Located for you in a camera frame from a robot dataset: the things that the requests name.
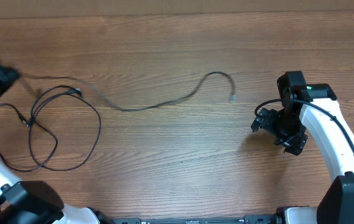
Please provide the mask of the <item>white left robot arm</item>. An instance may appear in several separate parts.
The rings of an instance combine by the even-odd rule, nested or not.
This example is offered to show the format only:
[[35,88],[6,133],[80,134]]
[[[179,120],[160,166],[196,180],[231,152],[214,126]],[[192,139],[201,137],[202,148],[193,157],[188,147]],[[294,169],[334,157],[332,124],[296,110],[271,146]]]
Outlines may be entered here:
[[[0,64],[0,97],[20,78],[18,70]],[[90,207],[77,208],[43,181],[23,181],[14,175],[0,152],[0,223],[112,223]]]

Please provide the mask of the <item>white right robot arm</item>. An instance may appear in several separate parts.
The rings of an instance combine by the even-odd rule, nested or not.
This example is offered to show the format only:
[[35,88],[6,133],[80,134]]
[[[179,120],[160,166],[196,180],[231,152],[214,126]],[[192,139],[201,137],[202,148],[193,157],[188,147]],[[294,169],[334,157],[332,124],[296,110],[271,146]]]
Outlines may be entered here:
[[294,85],[279,89],[282,110],[255,109],[253,131],[275,135],[276,144],[298,154],[308,131],[327,165],[332,181],[317,207],[282,209],[283,223],[354,223],[354,134],[344,120],[328,84]]

